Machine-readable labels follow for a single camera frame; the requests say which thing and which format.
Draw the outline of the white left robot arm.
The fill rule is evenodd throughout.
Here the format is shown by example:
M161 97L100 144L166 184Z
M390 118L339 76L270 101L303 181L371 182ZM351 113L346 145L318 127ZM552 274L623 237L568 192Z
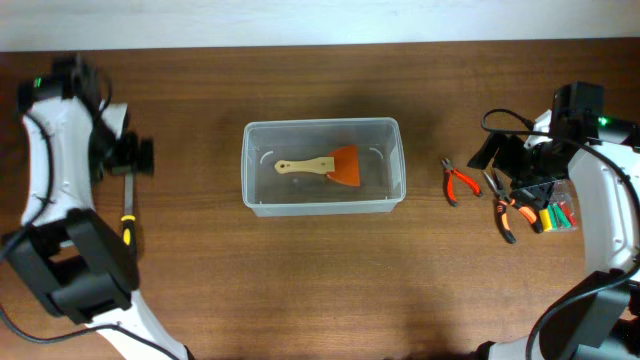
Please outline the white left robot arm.
M19 85L16 117L29 193L2 260L77 336L97 333L127 359L190 358L141 293L135 178L153 173L154 146L130 130L109 77L81 56L58 57Z

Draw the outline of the yellow black handle file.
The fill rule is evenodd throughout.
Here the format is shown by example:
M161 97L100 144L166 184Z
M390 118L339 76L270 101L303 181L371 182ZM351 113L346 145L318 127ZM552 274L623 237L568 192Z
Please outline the yellow black handle file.
M134 260L137 259L136 217L134 215L135 175L129 173L124 178L124 207L121 217L122 239Z

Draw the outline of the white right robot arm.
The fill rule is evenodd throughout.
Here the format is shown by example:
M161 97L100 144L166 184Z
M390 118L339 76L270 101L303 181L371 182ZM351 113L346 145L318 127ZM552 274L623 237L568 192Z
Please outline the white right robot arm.
M538 211L557 183L580 206L587 276L550 305L529 334L486 342L476 359L636 359L639 356L639 125L603 111L600 85L556 90L525 130L489 128L471 168L503 173L506 197Z

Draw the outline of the wooden handle orange scraper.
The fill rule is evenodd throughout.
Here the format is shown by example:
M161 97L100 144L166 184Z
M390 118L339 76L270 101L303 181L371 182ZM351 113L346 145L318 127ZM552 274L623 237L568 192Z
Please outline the wooden handle orange scraper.
M329 180L341 185L359 187L361 185L359 153L356 145L338 148L327 156L302 161L279 160L274 165L277 173L312 173L325 175Z

